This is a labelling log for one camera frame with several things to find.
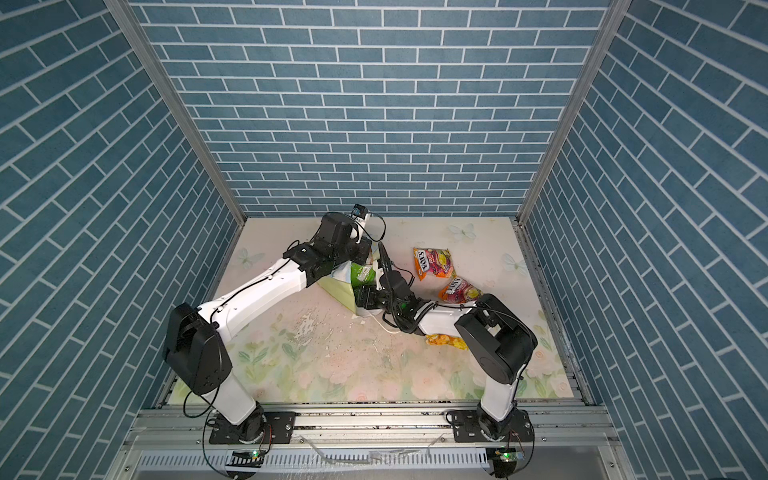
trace brick wallpaper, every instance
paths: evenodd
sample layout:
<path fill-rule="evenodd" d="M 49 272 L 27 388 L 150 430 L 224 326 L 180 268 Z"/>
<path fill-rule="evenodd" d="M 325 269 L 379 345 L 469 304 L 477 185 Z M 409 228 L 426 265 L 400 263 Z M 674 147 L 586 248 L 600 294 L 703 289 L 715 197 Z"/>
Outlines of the brick wallpaper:
<path fill-rule="evenodd" d="M 233 230 L 101 1 L 0 2 L 0 478 L 106 473 Z"/>
<path fill-rule="evenodd" d="M 466 216 L 517 212 L 608 0 L 256 3 L 131 3 L 245 211 Z"/>
<path fill-rule="evenodd" d="M 768 478 L 767 25 L 634 0 L 531 217 L 638 478 Z"/>

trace brand logo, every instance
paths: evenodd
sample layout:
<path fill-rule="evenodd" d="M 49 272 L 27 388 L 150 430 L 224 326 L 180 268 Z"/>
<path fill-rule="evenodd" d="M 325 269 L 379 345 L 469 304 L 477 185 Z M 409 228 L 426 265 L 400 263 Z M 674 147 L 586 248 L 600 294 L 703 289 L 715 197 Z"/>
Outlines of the brand logo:
<path fill-rule="evenodd" d="M 459 284 L 461 284 L 461 282 L 462 282 L 462 279 L 460 279 L 458 277 L 456 277 L 455 279 L 451 280 L 451 284 L 448 285 L 448 290 L 446 291 L 446 293 L 448 295 L 452 295 L 453 293 L 455 293 L 456 289 L 458 288 Z"/>
<path fill-rule="evenodd" d="M 427 260 L 427 253 L 424 250 L 417 250 L 416 258 L 419 260 L 419 268 L 421 268 L 422 271 L 425 272 L 429 270 L 429 260 Z"/>

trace black mounting plate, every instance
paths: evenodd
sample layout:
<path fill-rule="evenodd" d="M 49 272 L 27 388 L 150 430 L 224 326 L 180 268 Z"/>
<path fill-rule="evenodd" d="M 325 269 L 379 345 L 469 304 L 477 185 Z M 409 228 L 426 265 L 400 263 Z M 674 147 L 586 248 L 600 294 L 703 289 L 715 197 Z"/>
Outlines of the black mounting plate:
<path fill-rule="evenodd" d="M 296 421 L 294 412 L 268 412 L 265 413 L 266 425 L 264 431 L 269 435 L 272 427 L 272 444 L 290 443 L 293 435 L 293 423 Z M 209 442 L 211 445 L 250 445 L 237 440 L 236 427 L 230 424 L 220 413 L 216 415 L 217 427 L 211 429 Z M 264 448 L 269 445 L 269 439 L 264 439 Z"/>
<path fill-rule="evenodd" d="M 478 423 L 478 414 L 475 410 L 452 410 L 449 414 L 453 427 L 453 440 L 456 443 L 475 443 L 490 442 L 483 435 Z M 512 435 L 510 442 L 532 442 L 534 438 L 533 425 L 525 410 L 514 409 L 512 411 L 511 429 L 518 436 Z M 497 442 L 506 442 L 509 437 L 507 434 L 503 439 Z"/>

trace snack packet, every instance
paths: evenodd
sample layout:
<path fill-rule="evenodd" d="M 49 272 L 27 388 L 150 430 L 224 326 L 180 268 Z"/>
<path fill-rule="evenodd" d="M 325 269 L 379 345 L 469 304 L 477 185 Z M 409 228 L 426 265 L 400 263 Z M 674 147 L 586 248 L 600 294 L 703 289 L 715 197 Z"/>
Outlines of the snack packet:
<path fill-rule="evenodd" d="M 459 276 L 453 277 L 451 283 L 440 292 L 440 298 L 448 303 L 467 303 L 482 295 L 480 289 Z"/>
<path fill-rule="evenodd" d="M 442 333 L 437 335 L 427 335 L 426 342 L 427 345 L 450 345 L 457 349 L 469 350 L 467 344 L 460 337 L 443 335 Z"/>
<path fill-rule="evenodd" d="M 447 250 L 414 248 L 413 259 L 419 280 L 424 280 L 427 272 L 432 272 L 441 278 L 449 278 L 453 275 L 453 260 L 451 260 L 451 252 Z"/>

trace robotic arm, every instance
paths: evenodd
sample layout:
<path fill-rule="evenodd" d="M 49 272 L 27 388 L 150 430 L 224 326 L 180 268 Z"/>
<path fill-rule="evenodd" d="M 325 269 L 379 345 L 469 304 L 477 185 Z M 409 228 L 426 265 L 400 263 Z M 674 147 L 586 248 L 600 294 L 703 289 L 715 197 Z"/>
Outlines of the robotic arm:
<path fill-rule="evenodd" d="M 365 263 L 371 239 L 364 237 L 370 213 L 355 206 L 352 215 L 330 212 L 309 242 L 291 246 L 267 271 L 236 290 L 193 308 L 183 303 L 168 323 L 165 360 L 196 395 L 203 397 L 235 425 L 243 443 L 263 434 L 263 410 L 232 375 L 224 344 L 287 296 L 331 274 L 351 260 Z M 502 302 L 486 294 L 473 303 L 441 306 L 416 297 L 399 272 L 392 269 L 386 248 L 379 244 L 378 288 L 367 292 L 367 307 L 383 308 L 406 333 L 460 336 L 488 374 L 478 404 L 483 432 L 503 438 L 515 414 L 515 391 L 537 345 L 533 332 Z M 492 334 L 488 328 L 497 328 Z"/>

